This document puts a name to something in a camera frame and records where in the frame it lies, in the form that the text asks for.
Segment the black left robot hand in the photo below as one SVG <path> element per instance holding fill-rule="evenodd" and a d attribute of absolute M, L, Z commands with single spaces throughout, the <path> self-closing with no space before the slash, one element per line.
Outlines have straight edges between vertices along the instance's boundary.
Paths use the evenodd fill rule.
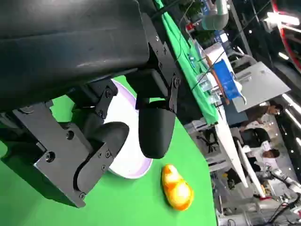
<path fill-rule="evenodd" d="M 105 122 L 121 75 L 137 95 L 143 155 L 163 158 L 180 79 L 137 1 L 1 1 L 0 139 L 11 145 L 3 161 L 44 197 L 84 207 L 129 134 Z"/>

